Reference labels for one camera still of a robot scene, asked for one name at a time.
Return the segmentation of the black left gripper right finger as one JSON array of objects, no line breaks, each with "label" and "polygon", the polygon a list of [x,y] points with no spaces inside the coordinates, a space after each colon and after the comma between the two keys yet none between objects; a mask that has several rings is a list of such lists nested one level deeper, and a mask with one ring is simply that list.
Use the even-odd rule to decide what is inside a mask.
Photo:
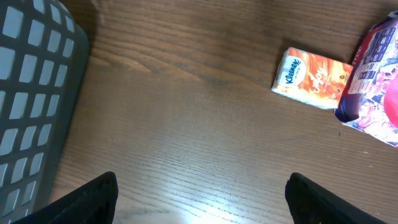
[{"label": "black left gripper right finger", "polygon": [[287,181],[285,199],[294,223],[384,224],[298,172]]}]

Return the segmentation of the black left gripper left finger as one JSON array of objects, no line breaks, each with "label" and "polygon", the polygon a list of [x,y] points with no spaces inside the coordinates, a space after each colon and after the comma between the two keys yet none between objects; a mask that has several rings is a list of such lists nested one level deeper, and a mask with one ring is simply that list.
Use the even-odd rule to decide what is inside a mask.
[{"label": "black left gripper left finger", "polygon": [[105,172],[12,224],[112,224],[118,199],[114,172]]}]

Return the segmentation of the orange small box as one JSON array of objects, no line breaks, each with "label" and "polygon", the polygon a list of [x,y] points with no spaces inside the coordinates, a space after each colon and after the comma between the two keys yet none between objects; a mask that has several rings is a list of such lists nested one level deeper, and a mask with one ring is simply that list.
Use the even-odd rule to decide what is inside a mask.
[{"label": "orange small box", "polygon": [[324,110],[336,109],[353,67],[293,47],[278,66],[271,90]]}]

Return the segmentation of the red purple snack bag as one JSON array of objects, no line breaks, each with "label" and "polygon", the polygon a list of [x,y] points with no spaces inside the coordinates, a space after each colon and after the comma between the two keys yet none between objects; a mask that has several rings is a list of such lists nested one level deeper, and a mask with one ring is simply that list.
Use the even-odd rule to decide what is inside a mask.
[{"label": "red purple snack bag", "polygon": [[369,30],[352,66],[335,116],[397,147],[397,11]]}]

